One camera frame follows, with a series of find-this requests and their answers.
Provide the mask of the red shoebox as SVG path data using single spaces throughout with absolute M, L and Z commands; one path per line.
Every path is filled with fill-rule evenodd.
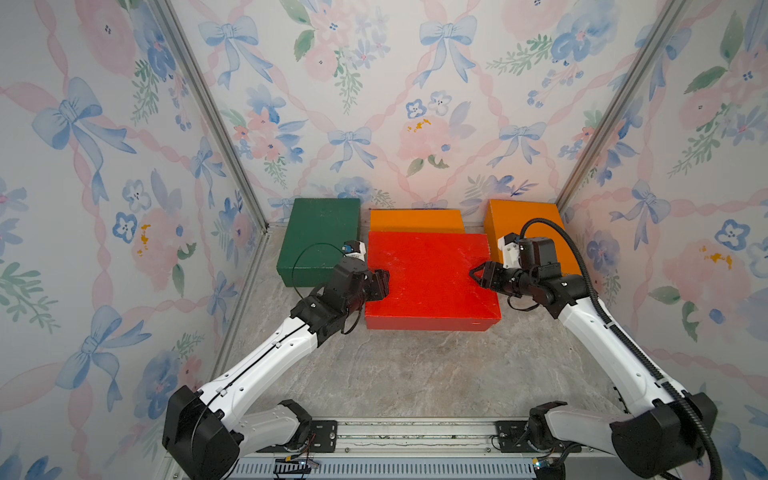
M 482 234 L 368 235 L 368 265 L 390 273 L 389 294 L 365 308 L 370 330 L 486 331 L 501 320 L 498 295 L 470 271 L 490 259 Z

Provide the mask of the green shoebox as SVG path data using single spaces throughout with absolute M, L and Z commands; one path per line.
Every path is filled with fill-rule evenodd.
M 357 198 L 299 198 L 291 211 L 276 269 L 286 287 L 326 283 L 343 244 L 360 235 Z

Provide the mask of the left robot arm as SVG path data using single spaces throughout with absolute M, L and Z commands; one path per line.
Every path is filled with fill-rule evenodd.
M 197 390 L 168 401 L 162 445 L 191 479 L 222 479 L 244 456 L 264 448 L 300 452 L 310 442 L 311 415 L 293 400 L 253 413 L 255 401 L 299 360 L 341 332 L 365 304 L 385 299 L 390 274 L 345 256 L 330 280 L 290 310 L 246 358 Z

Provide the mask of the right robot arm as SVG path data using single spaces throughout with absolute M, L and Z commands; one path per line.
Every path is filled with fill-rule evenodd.
M 584 261 L 577 261 L 579 274 L 565 275 L 549 238 L 510 234 L 500 244 L 503 261 L 487 261 L 470 270 L 470 277 L 508 298 L 531 298 L 571 331 L 613 382 L 625 409 L 616 416 L 547 402 L 530 410 L 521 441 L 537 451 L 561 447 L 560 457 L 547 466 L 559 477 L 574 448 L 591 447 L 644 479 L 669 479 L 672 470 L 702 458 L 710 478 L 721 478 L 722 460 L 711 436 L 714 402 L 704 393 L 689 393 L 630 338 L 599 299 Z

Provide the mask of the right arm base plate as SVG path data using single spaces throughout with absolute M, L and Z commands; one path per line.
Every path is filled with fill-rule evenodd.
M 542 445 L 534 443 L 526 420 L 500 420 L 494 423 L 495 432 L 490 436 L 491 446 L 501 453 L 552 455 L 563 453 L 571 442 L 545 440 Z

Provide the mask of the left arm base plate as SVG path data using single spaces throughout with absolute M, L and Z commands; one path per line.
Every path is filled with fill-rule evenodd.
M 272 445 L 258 450 L 258 453 L 298 454 L 305 453 L 334 453 L 338 440 L 336 420 L 312 420 L 302 426 L 296 440 L 287 445 Z

